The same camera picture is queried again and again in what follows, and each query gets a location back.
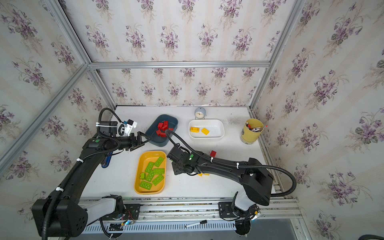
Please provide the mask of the yellow pen cup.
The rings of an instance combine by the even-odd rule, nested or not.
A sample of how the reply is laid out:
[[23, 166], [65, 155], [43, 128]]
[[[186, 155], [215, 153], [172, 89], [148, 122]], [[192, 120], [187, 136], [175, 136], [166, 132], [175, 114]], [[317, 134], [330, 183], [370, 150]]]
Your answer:
[[247, 145], [253, 144], [267, 127], [257, 119], [248, 119], [241, 132], [242, 142]]

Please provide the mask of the green lego brick top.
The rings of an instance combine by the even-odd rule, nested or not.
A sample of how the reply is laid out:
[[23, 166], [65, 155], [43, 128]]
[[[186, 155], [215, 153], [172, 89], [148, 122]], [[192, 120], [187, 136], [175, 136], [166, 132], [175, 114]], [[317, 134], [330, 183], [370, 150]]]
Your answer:
[[164, 168], [157, 168], [157, 169], [153, 169], [153, 172], [155, 175], [163, 175], [165, 173], [165, 169]]

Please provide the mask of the white plastic bin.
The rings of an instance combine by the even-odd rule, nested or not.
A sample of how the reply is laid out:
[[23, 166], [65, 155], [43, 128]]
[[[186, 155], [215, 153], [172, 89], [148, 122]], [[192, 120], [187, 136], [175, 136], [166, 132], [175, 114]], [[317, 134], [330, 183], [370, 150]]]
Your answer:
[[[200, 129], [199, 133], [190, 132], [191, 127]], [[206, 136], [202, 133], [202, 129], [206, 128], [210, 133]], [[225, 128], [222, 121], [218, 119], [202, 119], [192, 120], [189, 122], [189, 135], [192, 140], [207, 140], [207, 141], [219, 141], [225, 135]]]

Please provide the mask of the green lego brick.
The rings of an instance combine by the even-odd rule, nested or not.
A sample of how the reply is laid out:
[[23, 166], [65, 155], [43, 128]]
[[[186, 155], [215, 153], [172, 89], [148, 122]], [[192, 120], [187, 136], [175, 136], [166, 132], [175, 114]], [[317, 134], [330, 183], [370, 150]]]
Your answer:
[[165, 169], [164, 168], [157, 168], [157, 169], [153, 169], [153, 172], [155, 175], [163, 175], [165, 173]]
[[139, 186], [140, 186], [140, 188], [143, 188], [143, 189], [146, 189], [146, 190], [151, 190], [153, 184], [149, 183], [149, 182], [146, 182], [146, 181], [141, 181]]
[[151, 182], [151, 181], [153, 180], [153, 178], [154, 178], [155, 175], [156, 175], [155, 171], [150, 171], [150, 172], [148, 173], [148, 175], [146, 176], [146, 181], [147, 181], [147, 182]]
[[164, 176], [163, 175], [158, 175], [153, 181], [152, 181], [152, 184], [154, 186], [157, 186], [158, 184], [160, 184], [163, 180], [164, 180]]
[[164, 159], [163, 157], [159, 157], [159, 158], [156, 160], [156, 162], [154, 163], [154, 165], [155, 165], [156, 167], [160, 167], [164, 160], [165, 160], [165, 159]]
[[150, 173], [154, 167], [154, 164], [155, 164], [154, 162], [149, 162], [146, 169], [145, 169], [145, 172]]

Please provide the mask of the light blue desk clock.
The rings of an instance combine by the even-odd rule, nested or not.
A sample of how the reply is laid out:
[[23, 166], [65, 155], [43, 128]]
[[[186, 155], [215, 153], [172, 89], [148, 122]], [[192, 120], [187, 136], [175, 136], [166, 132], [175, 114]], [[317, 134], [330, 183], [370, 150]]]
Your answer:
[[206, 109], [202, 107], [196, 108], [194, 115], [195, 115], [195, 119], [199, 119], [199, 120], [205, 119], [207, 115]]

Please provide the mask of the blue stapler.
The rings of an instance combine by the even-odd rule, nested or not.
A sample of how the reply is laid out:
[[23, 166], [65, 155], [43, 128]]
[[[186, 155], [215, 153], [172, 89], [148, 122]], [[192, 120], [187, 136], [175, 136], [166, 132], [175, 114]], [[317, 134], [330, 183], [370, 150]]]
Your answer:
[[110, 165], [111, 158], [112, 158], [113, 152], [108, 153], [104, 160], [101, 162], [101, 166], [103, 169], [107, 168]]

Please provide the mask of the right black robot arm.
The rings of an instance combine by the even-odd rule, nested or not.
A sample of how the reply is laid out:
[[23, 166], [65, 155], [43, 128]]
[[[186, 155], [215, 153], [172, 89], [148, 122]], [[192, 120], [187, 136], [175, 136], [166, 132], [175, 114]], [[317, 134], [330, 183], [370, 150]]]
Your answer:
[[[207, 155], [189, 146], [175, 132], [166, 130], [166, 136], [174, 145], [167, 155], [172, 162], [175, 175], [196, 176], [209, 174], [223, 177], [240, 184], [244, 191], [234, 197], [235, 208], [246, 211], [253, 205], [268, 206], [270, 199], [285, 197], [297, 188], [297, 180], [289, 171], [270, 165], [263, 165], [255, 158], [248, 161], [230, 161]], [[292, 181], [291, 187], [282, 193], [272, 193], [274, 182], [269, 170], [285, 174]]]

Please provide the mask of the yellow plastic tray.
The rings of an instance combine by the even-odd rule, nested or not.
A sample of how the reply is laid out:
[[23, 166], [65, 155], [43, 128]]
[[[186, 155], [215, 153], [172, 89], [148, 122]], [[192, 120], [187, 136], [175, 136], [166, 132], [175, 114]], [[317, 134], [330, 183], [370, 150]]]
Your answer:
[[[140, 188], [140, 186], [139, 186], [140, 182], [141, 181], [146, 181], [146, 179], [144, 179], [144, 180], [140, 179], [140, 174], [141, 173], [146, 173], [145, 169], [146, 169], [148, 163], [149, 162], [154, 162], [155, 163], [156, 160], [159, 157], [163, 157], [165, 160], [163, 161], [163, 163], [161, 164], [160, 167], [156, 167], [154, 165], [153, 169], [164, 168], [165, 169], [165, 173], [163, 174], [163, 176], [165, 177], [164, 180], [160, 184], [158, 184], [157, 186], [153, 185], [151, 190], [146, 190], [146, 189]], [[136, 172], [136, 177], [135, 177], [135, 185], [134, 185], [135, 192], [137, 194], [139, 194], [139, 195], [155, 195], [155, 194], [161, 193], [163, 191], [163, 189], [165, 187], [165, 183], [166, 183], [166, 169], [167, 169], [167, 157], [166, 157], [165, 152], [163, 152], [163, 151], [149, 151], [149, 152], [143, 153], [140, 156], [140, 158], [139, 158], [139, 162], [138, 162], [138, 166], [137, 166], [137, 172]]]

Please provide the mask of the dark teal plastic bin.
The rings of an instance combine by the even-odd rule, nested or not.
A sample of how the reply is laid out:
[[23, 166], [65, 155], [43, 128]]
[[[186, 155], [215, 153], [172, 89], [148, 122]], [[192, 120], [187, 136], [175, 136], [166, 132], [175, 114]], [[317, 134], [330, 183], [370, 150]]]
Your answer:
[[165, 133], [158, 127], [160, 123], [164, 123], [164, 122], [168, 122], [169, 129], [173, 130], [174, 132], [176, 131], [179, 123], [178, 119], [173, 116], [166, 115], [166, 114], [159, 115], [145, 132], [145, 134], [150, 136], [152, 139], [150, 143], [157, 147], [164, 147], [169, 142], [169, 139], [166, 136], [162, 137], [158, 135], [158, 132]]

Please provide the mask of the black marker pen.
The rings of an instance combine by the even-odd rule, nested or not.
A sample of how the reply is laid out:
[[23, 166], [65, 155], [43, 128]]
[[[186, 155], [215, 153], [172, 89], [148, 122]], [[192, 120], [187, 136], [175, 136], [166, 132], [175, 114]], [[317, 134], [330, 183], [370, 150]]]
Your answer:
[[185, 228], [191, 228], [191, 227], [194, 227], [194, 226], [204, 225], [207, 222], [208, 222], [207, 220], [203, 220], [203, 221], [200, 221], [200, 222], [188, 224], [188, 225], [185, 225]]

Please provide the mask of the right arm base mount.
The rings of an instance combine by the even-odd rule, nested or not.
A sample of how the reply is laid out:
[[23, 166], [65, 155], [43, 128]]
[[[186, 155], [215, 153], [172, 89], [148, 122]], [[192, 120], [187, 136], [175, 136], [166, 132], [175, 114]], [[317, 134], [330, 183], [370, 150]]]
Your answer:
[[229, 220], [239, 218], [239, 216], [237, 216], [234, 212], [234, 209], [232, 207], [232, 202], [229, 202], [229, 201], [218, 202], [218, 208], [219, 208], [219, 216], [221, 219], [229, 221]]

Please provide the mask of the yellow lego brick pile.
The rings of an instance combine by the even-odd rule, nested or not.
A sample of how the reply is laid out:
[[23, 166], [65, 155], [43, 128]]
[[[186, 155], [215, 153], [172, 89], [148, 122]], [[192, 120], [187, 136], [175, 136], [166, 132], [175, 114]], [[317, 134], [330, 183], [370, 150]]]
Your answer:
[[198, 176], [209, 176], [210, 174], [203, 174], [203, 173], [201, 173], [201, 174], [198, 174]]

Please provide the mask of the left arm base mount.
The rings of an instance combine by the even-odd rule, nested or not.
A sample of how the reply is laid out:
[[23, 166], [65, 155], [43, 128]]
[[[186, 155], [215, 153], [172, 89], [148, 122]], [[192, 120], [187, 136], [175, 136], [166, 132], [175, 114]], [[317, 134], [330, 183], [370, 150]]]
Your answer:
[[122, 213], [112, 213], [103, 217], [104, 221], [136, 221], [139, 219], [140, 204], [124, 204]]

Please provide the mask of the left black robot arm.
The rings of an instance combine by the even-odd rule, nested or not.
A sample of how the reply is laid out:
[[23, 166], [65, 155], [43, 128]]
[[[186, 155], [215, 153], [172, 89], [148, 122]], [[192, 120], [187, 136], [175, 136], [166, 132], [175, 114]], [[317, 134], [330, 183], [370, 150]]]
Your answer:
[[142, 133], [132, 133], [137, 123], [128, 120], [102, 121], [103, 108], [96, 122], [97, 133], [84, 144], [80, 156], [62, 182], [45, 199], [36, 200], [31, 211], [38, 233], [43, 240], [49, 237], [71, 238], [79, 236], [87, 225], [112, 213], [122, 214], [122, 197], [112, 195], [95, 205], [82, 208], [80, 197], [92, 174], [109, 154], [116, 150], [134, 151], [151, 141]]

